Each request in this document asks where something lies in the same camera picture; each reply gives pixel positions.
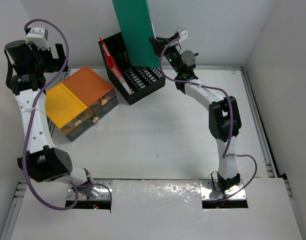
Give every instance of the gray wall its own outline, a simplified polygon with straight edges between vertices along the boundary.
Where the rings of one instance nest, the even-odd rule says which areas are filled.
[[[276,0],[247,73],[306,239],[306,0]]]
[[[103,64],[98,36],[119,32],[112,0],[21,0],[31,18],[56,23],[66,34],[70,65]],[[183,48],[199,52],[201,65],[246,63],[274,0],[148,0],[156,34],[187,27]],[[61,41],[54,31],[51,43]]]
[[[17,0],[0,0],[0,235],[22,171],[17,158],[22,154],[24,131],[14,95],[6,87],[5,44],[25,37],[22,26],[29,20]]]

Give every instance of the black basket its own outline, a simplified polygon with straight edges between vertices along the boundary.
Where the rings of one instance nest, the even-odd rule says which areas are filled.
[[[155,92],[165,86],[165,77],[156,67],[132,66],[129,63],[126,47],[121,33],[115,34],[104,39],[105,45],[109,49],[114,61],[116,62],[120,72],[122,73],[128,86],[134,92],[128,94],[123,85],[119,82],[113,71],[108,66],[103,47],[99,42],[102,52],[107,75],[110,81],[115,85],[121,95],[125,98],[129,105]]]

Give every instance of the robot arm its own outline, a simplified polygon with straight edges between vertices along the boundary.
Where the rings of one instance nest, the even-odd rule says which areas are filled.
[[[236,136],[238,135],[238,130],[241,128],[238,107],[236,99],[230,96],[229,98],[233,108],[233,137],[231,138],[230,146],[226,152],[226,155],[229,156],[223,158],[227,146],[230,125],[227,99],[211,89],[205,89],[199,86],[202,85],[202,82],[198,80],[198,77],[194,73],[196,67],[195,59],[198,53],[184,51],[180,54],[176,49],[176,45],[182,40],[187,39],[187,37],[188,33],[186,29],[182,28],[171,38],[164,39],[159,37],[149,40],[155,54],[159,57],[161,57],[161,53],[165,46],[171,41],[175,41],[175,43],[166,49],[164,55],[177,73],[175,80],[187,82],[175,82],[177,89],[197,100],[209,111],[209,129],[216,138],[219,155],[219,168],[217,173],[218,187],[222,193],[225,193],[226,190],[240,183],[240,174],[238,173],[235,156]]]
[[[45,27],[29,28],[26,39],[11,42],[5,46],[8,59],[6,85],[15,95],[19,105],[24,134],[26,137],[33,101],[45,85],[45,72],[58,71],[65,61],[61,44],[56,44],[58,59],[54,59],[47,44],[48,31]],[[11,64],[7,52],[14,60]],[[89,186],[93,179],[86,169],[74,167],[67,152],[54,145],[46,116],[46,94],[43,92],[35,106],[35,117],[27,148],[27,169],[29,176],[37,182],[58,181],[77,186]],[[18,165],[23,169],[23,159],[18,158]],[[92,187],[78,188],[87,196],[94,193]]]

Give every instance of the yellow panel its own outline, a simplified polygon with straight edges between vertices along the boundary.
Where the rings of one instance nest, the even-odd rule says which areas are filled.
[[[80,101],[64,84],[60,83],[47,91],[46,114],[58,128],[62,128],[87,106]]]

